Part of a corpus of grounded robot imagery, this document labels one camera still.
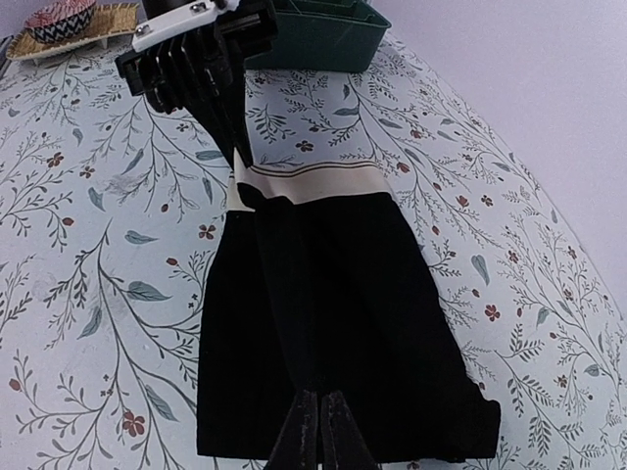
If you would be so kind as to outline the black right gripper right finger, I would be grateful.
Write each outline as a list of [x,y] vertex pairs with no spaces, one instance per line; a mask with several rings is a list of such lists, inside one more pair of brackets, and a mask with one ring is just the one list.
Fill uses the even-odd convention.
[[373,459],[344,395],[332,392],[321,400],[320,432],[323,469],[367,470],[375,468]]

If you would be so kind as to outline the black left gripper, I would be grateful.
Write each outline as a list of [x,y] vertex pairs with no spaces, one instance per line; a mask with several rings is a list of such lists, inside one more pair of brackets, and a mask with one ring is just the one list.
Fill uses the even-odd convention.
[[[193,1],[144,1],[146,20]],[[159,113],[191,109],[231,167],[235,154],[254,163],[246,124],[245,67],[249,57],[271,49],[278,27],[270,1],[240,1],[236,11],[137,53],[116,58],[133,96]]]

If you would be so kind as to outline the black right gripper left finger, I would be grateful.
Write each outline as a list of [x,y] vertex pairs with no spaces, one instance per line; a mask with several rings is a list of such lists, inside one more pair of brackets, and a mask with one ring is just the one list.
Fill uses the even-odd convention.
[[319,401],[317,392],[296,394],[266,464],[267,470],[317,468]]

